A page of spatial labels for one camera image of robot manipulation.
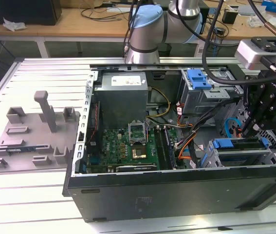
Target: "desk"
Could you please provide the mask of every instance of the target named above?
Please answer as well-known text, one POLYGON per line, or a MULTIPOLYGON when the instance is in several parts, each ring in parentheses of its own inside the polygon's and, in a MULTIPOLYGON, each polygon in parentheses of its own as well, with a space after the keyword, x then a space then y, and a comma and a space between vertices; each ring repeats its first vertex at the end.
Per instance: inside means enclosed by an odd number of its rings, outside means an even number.
MULTIPOLYGON (((208 58, 208 64, 239 64, 235 58, 208 58)), ((36 90, 47 90, 56 112, 65 106, 82 111, 89 64, 123 64, 122 58, 33 58, 15 62, 0 82, 0 135, 10 106, 25 113, 40 112, 33 99, 36 90), (41 76, 30 75, 31 70, 41 76), (14 76, 22 72, 25 80, 14 76), (78 78, 72 74, 83 73, 78 78)), ((200 58, 162 58, 165 64, 201 64, 200 58)), ((247 75, 254 71, 242 70, 247 75)), ((0 233, 211 233, 218 227, 226 234, 276 233, 276 202, 263 211, 206 214, 170 218, 85 223, 71 197, 62 196, 65 170, 7 173, 0 175, 0 233)))
MULTIPOLYGON (((213 1, 205 2, 209 7, 216 7, 218 4, 213 1)), ((223 9, 227 5, 240 5, 235 0, 228 0, 223 4, 223 9)), ((104 17, 113 15, 115 13, 96 13, 92 17, 104 17)), ((250 28, 247 26, 248 17, 237 16, 233 25, 227 25, 230 29, 229 35, 225 38, 224 43, 236 43, 241 39, 249 39, 253 36, 267 37, 273 34, 266 28, 250 28)), ((39 48, 42 58, 48 58, 49 53, 46 49, 46 41, 94 41, 94 42, 123 42, 128 22, 122 20, 113 22, 97 22, 86 19, 80 15, 79 9, 64 8, 62 9, 62 16, 55 26, 42 25, 27 25, 27 29, 11 32, 0 25, 0 40, 14 40, 14 41, 35 41, 39 48)), ((206 37, 208 32, 208 25, 205 27, 203 37, 206 37)))

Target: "gray power supply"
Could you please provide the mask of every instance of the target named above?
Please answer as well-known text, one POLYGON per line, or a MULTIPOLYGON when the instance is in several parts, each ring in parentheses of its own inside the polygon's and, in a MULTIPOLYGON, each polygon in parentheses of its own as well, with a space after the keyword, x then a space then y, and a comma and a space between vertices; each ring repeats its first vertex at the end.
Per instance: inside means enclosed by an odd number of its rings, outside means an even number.
POLYGON ((134 120, 144 121, 148 93, 144 72, 104 73, 95 93, 104 110, 105 129, 126 128, 134 120))

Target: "gray vertical peg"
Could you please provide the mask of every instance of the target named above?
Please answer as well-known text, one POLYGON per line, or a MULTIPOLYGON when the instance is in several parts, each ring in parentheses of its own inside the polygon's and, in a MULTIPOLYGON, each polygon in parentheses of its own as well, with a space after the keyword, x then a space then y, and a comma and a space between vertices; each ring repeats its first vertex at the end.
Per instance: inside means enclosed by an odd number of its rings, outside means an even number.
POLYGON ((55 112, 53 108, 49 106, 47 97, 48 97, 47 91, 36 91, 34 95, 34 100, 40 104, 41 110, 45 116, 45 119, 50 128, 50 131, 52 133, 55 133, 56 132, 55 112))

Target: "floor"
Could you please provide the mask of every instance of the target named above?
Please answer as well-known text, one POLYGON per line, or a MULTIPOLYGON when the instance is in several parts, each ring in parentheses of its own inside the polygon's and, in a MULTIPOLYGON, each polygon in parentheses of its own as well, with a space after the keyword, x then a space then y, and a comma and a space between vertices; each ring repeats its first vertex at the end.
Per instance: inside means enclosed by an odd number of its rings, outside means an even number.
MULTIPOLYGON (((39 58, 40 53, 35 42, 30 41, 7 41, 5 46, 17 58, 39 58)), ((62 57, 121 57, 122 43, 110 42, 83 42, 83 53, 79 55, 75 42, 47 42, 47 48, 50 51, 50 56, 54 58, 62 57)), ((9 66, 13 63, 13 58, 1 49, 0 45, 0 80, 5 75, 9 66)), ((170 52, 171 57, 192 57, 194 56, 196 45, 194 44, 172 44, 170 52)), ((160 45, 159 51, 165 51, 166 45, 160 45)), ((236 47, 222 48, 218 57, 233 57, 236 47)), ((208 56, 213 56, 213 52, 209 52, 208 56)))

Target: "green circuit board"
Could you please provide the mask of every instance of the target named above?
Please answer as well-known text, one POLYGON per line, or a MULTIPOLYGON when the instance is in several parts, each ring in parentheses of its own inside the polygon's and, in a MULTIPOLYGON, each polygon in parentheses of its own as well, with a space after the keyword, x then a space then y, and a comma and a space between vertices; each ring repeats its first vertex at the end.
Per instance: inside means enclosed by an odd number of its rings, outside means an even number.
MULTIPOLYGON (((174 129, 168 129, 170 142, 173 143, 177 140, 177 134, 174 129)), ((139 130, 132 131, 132 137, 142 137, 143 133, 139 130)), ((156 150, 155 137, 153 128, 148 128, 147 142, 143 145, 130 145, 129 132, 126 129, 105 129, 103 133, 103 144, 100 165, 133 165, 133 164, 152 164, 156 165, 160 170, 159 160, 156 150)))
POLYGON ((103 134, 103 156, 101 157, 101 165, 110 164, 142 164, 151 163, 159 165, 154 132, 153 129, 148 131, 148 142, 146 143, 146 157, 145 158, 132 158, 132 146, 129 142, 128 129, 108 129, 103 134))

